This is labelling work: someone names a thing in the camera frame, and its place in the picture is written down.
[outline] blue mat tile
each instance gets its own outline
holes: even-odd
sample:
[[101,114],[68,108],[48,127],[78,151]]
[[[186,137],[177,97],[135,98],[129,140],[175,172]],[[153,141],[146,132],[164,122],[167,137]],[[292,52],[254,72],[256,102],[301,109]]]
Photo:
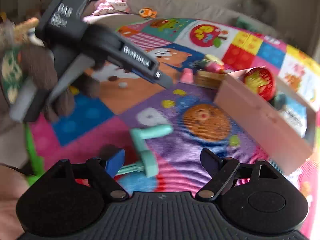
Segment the blue mat tile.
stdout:
[[62,117],[52,125],[62,146],[113,117],[113,112],[99,99],[75,96],[75,109],[68,117]]

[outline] wooden block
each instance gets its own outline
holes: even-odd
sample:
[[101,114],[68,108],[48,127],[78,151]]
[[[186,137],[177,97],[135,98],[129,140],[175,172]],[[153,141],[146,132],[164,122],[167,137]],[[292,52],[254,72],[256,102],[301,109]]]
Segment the wooden block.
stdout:
[[195,76],[195,84],[201,87],[218,89],[225,76],[225,74],[199,70]]

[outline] colorful play mat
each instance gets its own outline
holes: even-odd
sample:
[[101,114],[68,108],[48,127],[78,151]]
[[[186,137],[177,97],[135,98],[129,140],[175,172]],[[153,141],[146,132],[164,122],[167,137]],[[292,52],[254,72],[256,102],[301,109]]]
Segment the colorful play mat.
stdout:
[[[178,73],[205,54],[219,57],[233,70],[266,66],[319,110],[320,67],[301,51],[272,37],[194,19],[146,20],[118,31],[154,56],[175,85],[164,90],[109,63],[99,72],[90,72],[101,83],[99,99],[78,94],[71,116],[54,124],[41,116],[31,125],[34,147],[46,170],[60,159],[83,163],[97,156],[105,144],[123,148],[126,163],[133,163],[136,157],[129,129],[168,123],[174,128],[172,134],[146,140],[159,164],[159,175],[147,178],[143,172],[133,172],[116,178],[129,193],[194,194],[210,179],[200,163],[203,148],[243,163],[264,158],[277,168],[264,150],[215,106],[217,91],[177,82]],[[209,113],[207,122],[197,122],[194,113],[199,109]],[[309,215],[301,229],[307,237],[315,219],[317,178],[317,155],[287,176],[309,202]]]

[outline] teal toy piece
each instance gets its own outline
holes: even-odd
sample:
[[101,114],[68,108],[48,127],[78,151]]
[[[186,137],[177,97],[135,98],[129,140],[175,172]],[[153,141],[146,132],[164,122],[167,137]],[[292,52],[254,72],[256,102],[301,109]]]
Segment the teal toy piece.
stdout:
[[130,130],[131,139],[140,159],[136,163],[123,166],[117,175],[126,174],[133,171],[144,171],[146,176],[153,177],[159,174],[158,163],[152,151],[148,148],[145,139],[166,136],[173,132],[170,124],[161,124],[145,129],[133,128]]

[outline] red toy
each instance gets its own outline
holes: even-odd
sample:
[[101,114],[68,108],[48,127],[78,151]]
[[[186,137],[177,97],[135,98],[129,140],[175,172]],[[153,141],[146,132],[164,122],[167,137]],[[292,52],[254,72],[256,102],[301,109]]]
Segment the red toy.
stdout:
[[271,100],[276,92],[276,82],[272,73],[263,67],[253,68],[244,75],[243,82],[255,94]]

